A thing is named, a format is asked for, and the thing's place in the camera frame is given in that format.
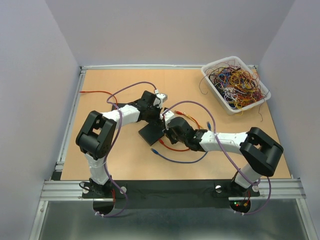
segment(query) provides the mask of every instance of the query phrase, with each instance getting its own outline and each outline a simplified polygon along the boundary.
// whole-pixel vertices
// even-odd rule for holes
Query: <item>gray floor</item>
[[[256,200],[258,208],[264,200]],[[260,213],[230,209],[182,208],[126,210],[125,216],[101,218],[92,202],[50,202],[41,240],[307,240],[292,200],[271,200]]]

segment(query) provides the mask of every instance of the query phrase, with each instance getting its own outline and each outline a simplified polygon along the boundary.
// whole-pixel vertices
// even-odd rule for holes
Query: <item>white wall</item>
[[[296,0],[260,65],[284,154],[320,236],[320,1]]]
[[[0,239],[29,238],[78,77],[44,0],[0,1]]]
[[[294,0],[46,0],[81,66],[258,63]]]

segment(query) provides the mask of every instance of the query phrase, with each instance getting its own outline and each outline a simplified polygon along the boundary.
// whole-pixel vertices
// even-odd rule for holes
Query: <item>white plastic bin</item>
[[[265,101],[267,101],[268,99],[271,98],[271,93],[270,91],[266,88],[266,86],[259,80],[257,79],[257,81],[259,81],[259,84],[261,86],[261,92],[266,95],[266,97],[264,99],[261,99],[255,103],[249,104],[248,106],[245,106],[241,109],[232,109],[229,106],[229,103],[227,103],[225,101],[225,99],[221,96],[221,94],[218,92],[218,90],[215,88],[215,86],[212,84],[212,82],[210,81],[210,79],[207,77],[207,70],[208,69],[216,69],[216,68],[223,68],[223,67],[228,67],[228,65],[226,63],[232,61],[234,61],[234,65],[240,65],[241,68],[245,71],[248,71],[250,74],[254,74],[251,69],[248,68],[248,66],[237,56],[229,56],[229,57],[225,57],[222,58],[220,60],[217,61],[213,61],[205,66],[203,66],[201,68],[201,72],[203,74],[203,76],[205,76],[205,80],[206,83],[209,87],[209,89],[211,90],[211,92],[213,93],[213,95],[216,97],[216,99],[219,101],[219,103],[221,104],[221,106],[225,109],[226,113],[228,115],[233,115],[233,114],[238,114],[241,113],[242,111],[251,109],[255,106],[259,106],[260,104],[264,103]]]

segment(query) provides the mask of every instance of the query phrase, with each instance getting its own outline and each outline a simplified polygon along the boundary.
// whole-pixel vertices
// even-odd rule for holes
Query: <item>wooden table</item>
[[[248,131],[251,127],[258,127],[279,141],[277,132],[270,115],[267,103],[245,111],[243,115],[229,116],[218,101],[207,89],[202,81],[200,69],[105,69],[87,70],[82,91],[108,91],[114,93],[130,84],[149,81],[156,85],[160,93],[168,95],[165,107],[183,101],[192,100],[206,106],[216,121],[217,132],[238,133]],[[129,88],[116,97],[119,103],[128,103],[139,99],[144,90],[153,91],[151,85],[140,84]],[[82,127],[88,113],[96,110],[100,113],[111,111],[111,105],[106,103],[105,93],[79,93],[79,103],[74,125],[68,145],[65,164],[61,180],[88,180],[90,171],[88,162],[79,147],[76,145],[76,136]],[[184,103],[174,110],[186,112],[194,117],[202,126],[210,120],[208,114],[199,106]],[[115,180],[195,180],[195,179],[230,179],[236,170],[222,152],[209,152],[207,156],[194,164],[173,163],[155,155],[150,146],[138,134],[138,131],[147,123],[144,121],[126,125],[121,129],[119,138],[108,155],[107,165]],[[163,141],[170,145],[165,137]],[[203,152],[176,152],[165,148],[159,142],[152,146],[161,154],[176,161],[193,161],[203,155]],[[172,146],[184,149],[185,146],[177,143]],[[247,162],[242,155],[230,153],[232,159],[241,168]],[[290,173],[282,156],[273,176],[274,178],[290,178]]]

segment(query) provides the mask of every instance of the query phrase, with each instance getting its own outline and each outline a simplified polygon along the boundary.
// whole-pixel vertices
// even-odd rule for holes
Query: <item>robotic arm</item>
[[[261,129],[252,127],[248,132],[216,133],[219,143],[214,132],[206,129],[193,129],[184,118],[176,117],[171,111],[167,111],[164,115],[161,114],[163,103],[166,100],[167,95],[163,93],[153,94],[145,91],[140,99],[120,108],[121,126],[142,120],[156,127],[148,128],[147,131],[149,136],[156,136],[156,140],[149,141],[149,138],[139,131],[150,145],[163,135],[169,138],[172,144],[181,142],[192,151],[221,151],[220,145],[222,145],[227,152],[242,154],[245,157],[248,164],[241,171],[251,182],[258,180],[261,176],[274,175],[283,154],[283,148]],[[91,173],[90,183],[96,192],[110,189],[109,178],[104,166],[119,124],[118,110],[105,113],[92,111],[76,138],[76,144],[88,160]],[[94,129],[100,129],[100,133],[94,132]],[[238,172],[231,180],[231,187],[237,191],[245,192],[250,186],[251,184]]]

